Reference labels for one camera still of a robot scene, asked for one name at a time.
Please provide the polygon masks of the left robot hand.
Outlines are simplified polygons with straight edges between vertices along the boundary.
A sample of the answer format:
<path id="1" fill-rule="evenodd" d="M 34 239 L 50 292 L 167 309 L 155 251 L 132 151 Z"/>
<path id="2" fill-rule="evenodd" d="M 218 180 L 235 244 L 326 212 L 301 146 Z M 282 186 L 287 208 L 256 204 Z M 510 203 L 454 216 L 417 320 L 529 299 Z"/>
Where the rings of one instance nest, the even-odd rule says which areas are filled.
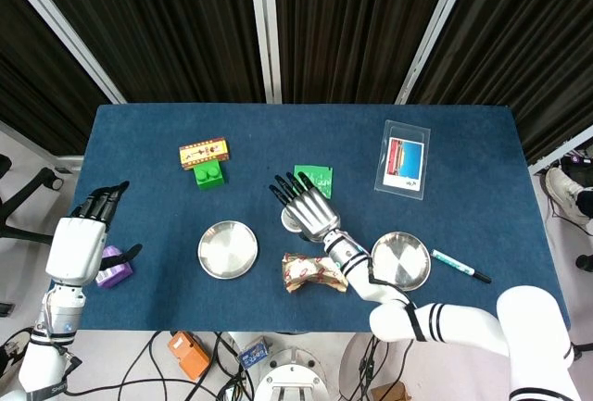
<path id="1" fill-rule="evenodd" d="M 100 271 L 131 262 L 142 250 L 135 244 L 114 257 L 103 251 L 127 181 L 93 190 L 68 217 L 59 220 L 45 272 L 58 285 L 83 287 Z"/>

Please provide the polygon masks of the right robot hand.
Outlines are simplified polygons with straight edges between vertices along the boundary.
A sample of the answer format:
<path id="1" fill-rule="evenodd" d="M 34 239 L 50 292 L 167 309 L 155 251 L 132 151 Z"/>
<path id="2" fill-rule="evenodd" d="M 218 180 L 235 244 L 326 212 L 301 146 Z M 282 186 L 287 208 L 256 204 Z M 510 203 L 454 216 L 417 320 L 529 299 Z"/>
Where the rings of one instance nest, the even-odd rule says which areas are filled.
<path id="1" fill-rule="evenodd" d="M 339 215 L 305 172 L 297 175 L 287 172 L 284 176 L 275 175 L 274 179 L 275 184 L 269 189 L 304 237 L 321 243 L 327 234 L 340 228 Z"/>

